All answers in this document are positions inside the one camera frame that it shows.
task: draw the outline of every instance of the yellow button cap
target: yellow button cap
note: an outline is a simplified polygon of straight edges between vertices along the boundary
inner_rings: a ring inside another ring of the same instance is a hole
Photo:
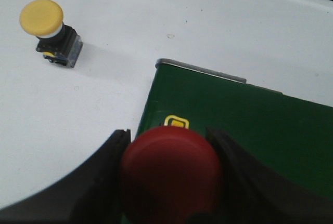
[[[27,4],[20,14],[20,24],[29,34],[43,36],[54,33],[62,24],[61,7],[51,0],[36,0]]]

